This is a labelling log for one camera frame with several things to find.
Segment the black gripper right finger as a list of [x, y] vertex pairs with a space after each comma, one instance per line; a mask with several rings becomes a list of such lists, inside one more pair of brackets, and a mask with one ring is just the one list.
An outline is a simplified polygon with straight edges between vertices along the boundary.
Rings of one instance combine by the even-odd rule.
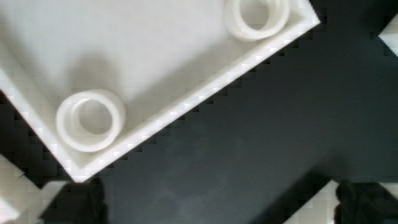
[[336, 197], [334, 224], [398, 224], [398, 198], [376, 182], [343, 181]]

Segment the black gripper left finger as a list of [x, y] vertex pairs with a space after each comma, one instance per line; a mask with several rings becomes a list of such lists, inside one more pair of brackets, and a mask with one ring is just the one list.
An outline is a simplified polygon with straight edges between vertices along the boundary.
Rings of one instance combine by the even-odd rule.
[[108, 224], [103, 184], [69, 183], [41, 214], [42, 224]]

